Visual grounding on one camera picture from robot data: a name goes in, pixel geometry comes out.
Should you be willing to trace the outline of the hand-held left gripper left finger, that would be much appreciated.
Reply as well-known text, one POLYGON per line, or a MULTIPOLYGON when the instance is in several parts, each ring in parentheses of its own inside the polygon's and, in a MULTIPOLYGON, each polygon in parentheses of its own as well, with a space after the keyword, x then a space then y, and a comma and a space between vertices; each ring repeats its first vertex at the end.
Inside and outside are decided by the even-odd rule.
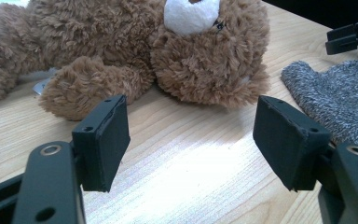
POLYGON ((109 191, 131 140, 126 96, 101 101, 72 130, 72 138, 83 160, 83 190, 109 191))

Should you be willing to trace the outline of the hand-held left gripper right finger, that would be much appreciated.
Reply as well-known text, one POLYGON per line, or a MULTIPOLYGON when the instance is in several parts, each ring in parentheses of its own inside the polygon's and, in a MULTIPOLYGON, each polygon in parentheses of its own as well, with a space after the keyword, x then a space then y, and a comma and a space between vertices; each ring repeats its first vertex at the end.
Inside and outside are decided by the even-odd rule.
POLYGON ((253 138, 289 190, 313 190, 314 163, 326 152, 331 139, 325 127, 285 101, 262 95, 257 102, 253 138))

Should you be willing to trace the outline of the grey knit doll sweater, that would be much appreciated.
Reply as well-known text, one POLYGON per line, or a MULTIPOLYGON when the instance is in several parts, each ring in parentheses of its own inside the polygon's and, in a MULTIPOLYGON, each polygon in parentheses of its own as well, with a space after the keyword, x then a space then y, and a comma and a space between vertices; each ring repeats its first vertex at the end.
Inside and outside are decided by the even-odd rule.
POLYGON ((282 81, 296 103, 332 134, 335 143, 358 145, 358 60, 324 72, 294 62, 282 70, 282 81))

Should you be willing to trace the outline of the brown teddy bear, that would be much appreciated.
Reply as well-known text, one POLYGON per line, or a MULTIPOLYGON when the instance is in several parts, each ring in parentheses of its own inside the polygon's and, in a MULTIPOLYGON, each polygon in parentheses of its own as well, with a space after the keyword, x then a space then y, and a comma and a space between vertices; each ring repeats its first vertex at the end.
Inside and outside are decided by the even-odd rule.
POLYGON ((188 103, 242 107, 267 92, 262 0, 29 0, 0 4, 0 100, 54 70, 41 106, 81 120, 152 85, 188 103))

